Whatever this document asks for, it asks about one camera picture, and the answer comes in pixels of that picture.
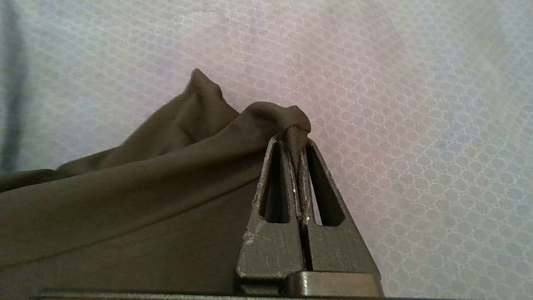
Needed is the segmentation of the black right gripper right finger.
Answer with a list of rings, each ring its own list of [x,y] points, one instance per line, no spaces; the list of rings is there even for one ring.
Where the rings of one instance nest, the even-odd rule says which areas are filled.
[[[381,275],[318,146],[308,139],[299,157],[299,210],[305,298],[379,298]]]

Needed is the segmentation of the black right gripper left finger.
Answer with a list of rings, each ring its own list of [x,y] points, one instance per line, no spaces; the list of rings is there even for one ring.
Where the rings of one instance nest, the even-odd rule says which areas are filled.
[[[284,292],[286,277],[305,268],[298,192],[288,151],[269,140],[235,267],[237,292]]]

